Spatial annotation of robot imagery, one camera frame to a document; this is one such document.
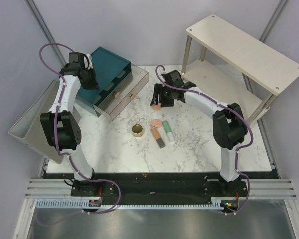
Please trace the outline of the peach makeup sponge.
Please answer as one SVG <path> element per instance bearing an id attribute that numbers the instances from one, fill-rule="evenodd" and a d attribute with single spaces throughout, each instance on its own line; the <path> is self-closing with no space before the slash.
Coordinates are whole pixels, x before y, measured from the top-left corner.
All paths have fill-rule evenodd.
<path id="1" fill-rule="evenodd" d="M 159 119 L 153 119 L 151 122 L 151 127 L 160 128 L 162 127 L 162 121 Z"/>
<path id="2" fill-rule="evenodd" d="M 153 110 L 158 111 L 161 109 L 161 106 L 160 106 L 160 104 L 157 104 L 157 105 L 153 105 L 152 108 L 153 108 Z"/>

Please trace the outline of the mint green tube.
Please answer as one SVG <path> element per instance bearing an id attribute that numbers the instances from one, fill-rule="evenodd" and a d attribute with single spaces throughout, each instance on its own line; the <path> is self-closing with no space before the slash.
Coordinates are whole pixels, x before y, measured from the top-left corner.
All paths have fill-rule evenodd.
<path id="1" fill-rule="evenodd" d="M 165 133 L 166 133 L 166 135 L 167 135 L 168 140 L 169 140 L 171 143 L 174 143 L 174 142 L 176 141 L 176 139 L 175 139 L 175 136 L 174 136 L 174 134 L 173 134 L 173 132 L 172 132 L 172 129 L 171 129 L 171 127 L 170 127 L 168 121 L 163 121 L 163 122 L 162 122 L 162 125 L 163 125 L 163 128 L 164 128 L 164 130 L 165 130 Z"/>

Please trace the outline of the foundation bottle grey cap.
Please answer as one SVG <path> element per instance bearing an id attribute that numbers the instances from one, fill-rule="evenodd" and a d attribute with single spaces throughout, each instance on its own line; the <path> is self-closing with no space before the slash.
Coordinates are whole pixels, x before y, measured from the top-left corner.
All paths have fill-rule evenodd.
<path id="1" fill-rule="evenodd" d="M 156 127 L 153 127 L 153 128 L 151 128 L 151 132 L 152 132 L 152 134 L 153 134 L 153 136 L 154 136 L 157 144 L 159 145 L 159 147 L 161 149 L 164 148 L 165 147 L 165 143 L 164 143 L 164 141 L 163 141 L 163 139 L 162 139 L 162 137 L 161 137 L 158 129 Z"/>

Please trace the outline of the gold round jar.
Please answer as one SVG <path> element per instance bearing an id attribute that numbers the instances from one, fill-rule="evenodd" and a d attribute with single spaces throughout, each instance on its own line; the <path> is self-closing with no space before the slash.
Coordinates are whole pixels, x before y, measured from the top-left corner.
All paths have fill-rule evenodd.
<path id="1" fill-rule="evenodd" d="M 134 137 L 141 137 L 143 135 L 143 127 L 140 124 L 135 124 L 132 127 L 132 134 Z"/>

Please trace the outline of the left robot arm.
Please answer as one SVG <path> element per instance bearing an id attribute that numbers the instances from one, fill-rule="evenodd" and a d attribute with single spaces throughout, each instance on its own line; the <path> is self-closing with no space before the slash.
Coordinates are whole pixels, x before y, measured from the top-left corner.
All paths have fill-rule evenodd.
<path id="1" fill-rule="evenodd" d="M 46 140 L 59 156 L 67 157 L 76 180 L 85 180 L 82 190 L 89 196 L 99 192 L 99 183 L 92 178 L 93 169 L 81 148 L 82 133 L 73 116 L 74 102 L 81 87 L 97 89 L 92 56 L 70 52 L 69 62 L 57 73 L 59 87 L 53 104 L 40 115 Z"/>

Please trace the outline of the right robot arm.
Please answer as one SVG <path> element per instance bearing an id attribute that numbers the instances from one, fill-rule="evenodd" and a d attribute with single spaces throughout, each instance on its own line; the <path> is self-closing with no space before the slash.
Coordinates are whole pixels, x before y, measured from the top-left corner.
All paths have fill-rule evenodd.
<path id="1" fill-rule="evenodd" d="M 154 85 L 152 107 L 172 107 L 178 100 L 196 107 L 212 120 L 213 138 L 221 149 L 219 173 L 223 180 L 218 183 L 218 190 L 230 196 L 236 191 L 234 181 L 239 178 L 236 151 L 248 132 L 240 105 L 214 99 L 193 82 L 185 82 L 177 70 L 160 74 L 156 69 L 155 72 L 161 83 Z"/>

